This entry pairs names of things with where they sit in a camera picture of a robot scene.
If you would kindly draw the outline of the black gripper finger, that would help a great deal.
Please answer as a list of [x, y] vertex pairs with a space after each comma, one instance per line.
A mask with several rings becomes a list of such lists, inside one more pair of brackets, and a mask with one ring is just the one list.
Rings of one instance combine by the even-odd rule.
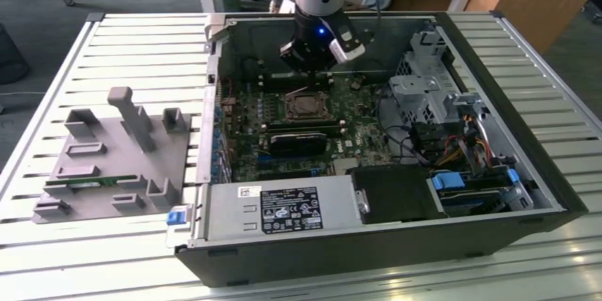
[[315, 71], [307, 74], [307, 89], [310, 91], [330, 90], [330, 71]]

